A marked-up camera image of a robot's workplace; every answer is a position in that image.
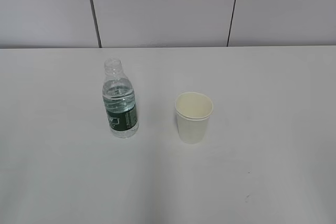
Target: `wall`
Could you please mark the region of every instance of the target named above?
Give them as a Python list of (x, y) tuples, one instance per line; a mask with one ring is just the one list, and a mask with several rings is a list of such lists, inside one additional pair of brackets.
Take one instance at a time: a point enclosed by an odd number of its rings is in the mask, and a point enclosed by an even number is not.
[(333, 0), (0, 0), (0, 4), (0, 48), (336, 44)]

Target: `bottle label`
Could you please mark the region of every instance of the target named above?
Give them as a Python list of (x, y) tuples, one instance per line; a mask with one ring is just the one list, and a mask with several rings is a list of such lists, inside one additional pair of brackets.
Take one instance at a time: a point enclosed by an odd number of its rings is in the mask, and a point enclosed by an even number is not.
[(138, 121), (136, 107), (134, 105), (133, 108), (122, 113), (112, 113), (106, 110), (110, 127), (115, 131), (127, 131), (133, 128)]

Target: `table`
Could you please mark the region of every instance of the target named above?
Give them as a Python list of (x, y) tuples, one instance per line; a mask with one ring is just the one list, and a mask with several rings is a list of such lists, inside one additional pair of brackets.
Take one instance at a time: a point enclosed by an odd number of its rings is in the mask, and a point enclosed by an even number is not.
[[(336, 223), (336, 47), (1, 49), (0, 223)], [(103, 63), (140, 127), (114, 138)], [(214, 102), (180, 141), (174, 101)]]

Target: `bottle neck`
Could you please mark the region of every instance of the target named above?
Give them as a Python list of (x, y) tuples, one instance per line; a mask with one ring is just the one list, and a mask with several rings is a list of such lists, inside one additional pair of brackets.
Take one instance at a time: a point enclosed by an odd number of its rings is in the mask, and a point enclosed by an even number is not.
[(108, 59), (105, 61), (104, 67), (106, 78), (120, 79), (125, 75), (119, 59)]

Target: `paper cup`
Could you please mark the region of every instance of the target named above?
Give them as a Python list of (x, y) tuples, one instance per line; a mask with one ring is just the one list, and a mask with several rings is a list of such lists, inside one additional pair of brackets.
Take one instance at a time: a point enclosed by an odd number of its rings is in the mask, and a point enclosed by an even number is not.
[(181, 140), (188, 144), (200, 142), (213, 110), (211, 99), (196, 92), (182, 93), (175, 101), (175, 109)]

